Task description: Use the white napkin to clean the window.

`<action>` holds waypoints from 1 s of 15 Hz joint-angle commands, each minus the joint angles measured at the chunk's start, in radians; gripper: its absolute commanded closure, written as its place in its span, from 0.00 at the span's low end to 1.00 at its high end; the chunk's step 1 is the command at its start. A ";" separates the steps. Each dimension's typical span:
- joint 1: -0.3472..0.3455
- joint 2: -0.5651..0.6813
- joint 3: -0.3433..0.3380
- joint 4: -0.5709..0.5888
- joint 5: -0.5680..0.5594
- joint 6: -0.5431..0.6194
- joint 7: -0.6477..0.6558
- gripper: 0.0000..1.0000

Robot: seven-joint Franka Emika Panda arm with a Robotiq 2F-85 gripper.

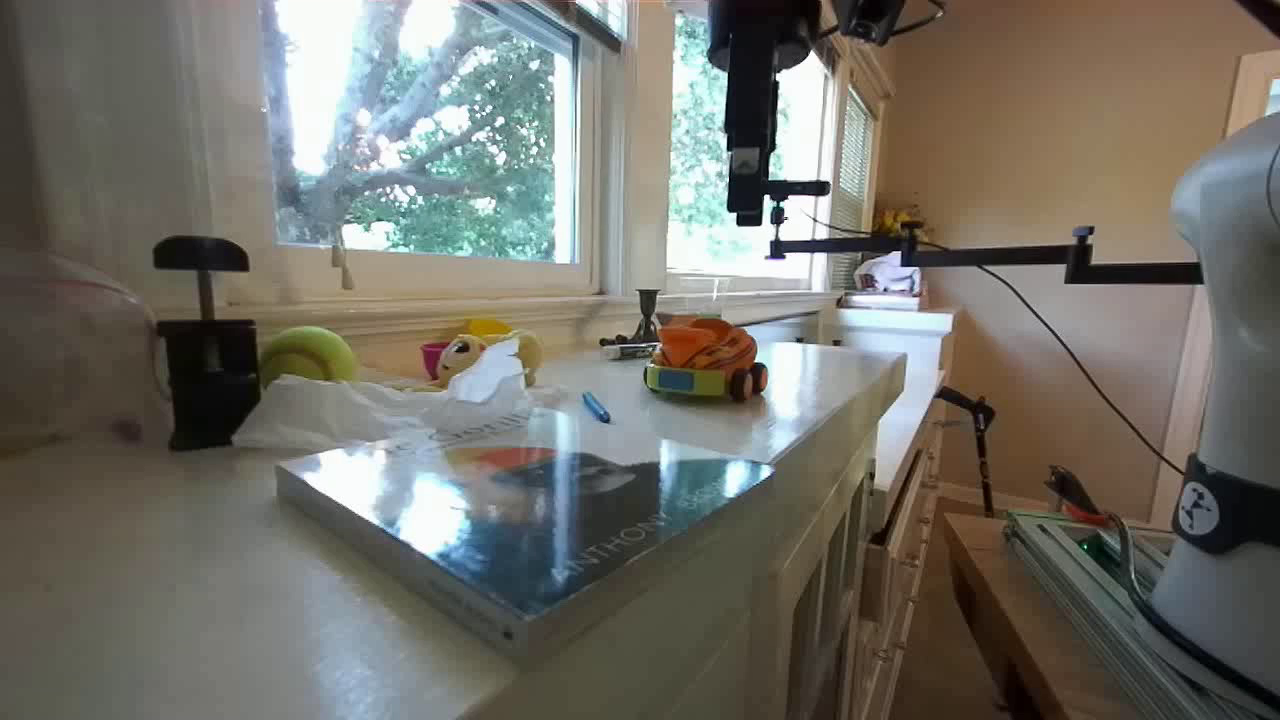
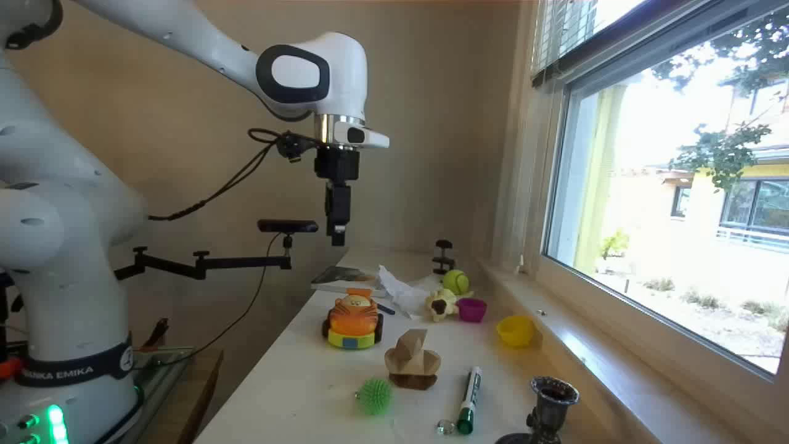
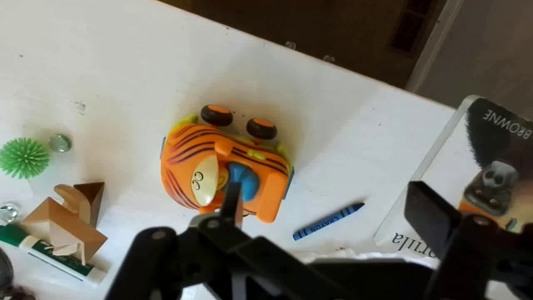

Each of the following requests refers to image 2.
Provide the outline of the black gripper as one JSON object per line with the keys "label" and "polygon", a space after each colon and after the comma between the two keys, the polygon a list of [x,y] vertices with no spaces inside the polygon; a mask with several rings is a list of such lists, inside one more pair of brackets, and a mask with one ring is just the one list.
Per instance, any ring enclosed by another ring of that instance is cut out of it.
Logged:
{"label": "black gripper", "polygon": [[346,247],[349,225],[349,183],[360,174],[360,152],[321,147],[314,170],[325,181],[325,234],[330,245]]}

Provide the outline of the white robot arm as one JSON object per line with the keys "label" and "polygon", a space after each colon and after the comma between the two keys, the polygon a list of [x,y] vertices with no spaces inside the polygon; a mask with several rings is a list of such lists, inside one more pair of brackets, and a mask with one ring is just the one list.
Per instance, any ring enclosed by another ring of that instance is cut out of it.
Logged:
{"label": "white robot arm", "polygon": [[[325,33],[251,51],[192,0],[76,2],[203,62],[283,121],[315,118],[325,232],[346,242],[360,152],[390,144],[364,125],[368,55],[358,39]],[[7,65],[0,129],[0,269],[20,289],[26,316],[26,358],[3,384],[3,444],[108,444],[142,406],[126,290],[108,262],[110,247],[142,225],[142,199]]]}

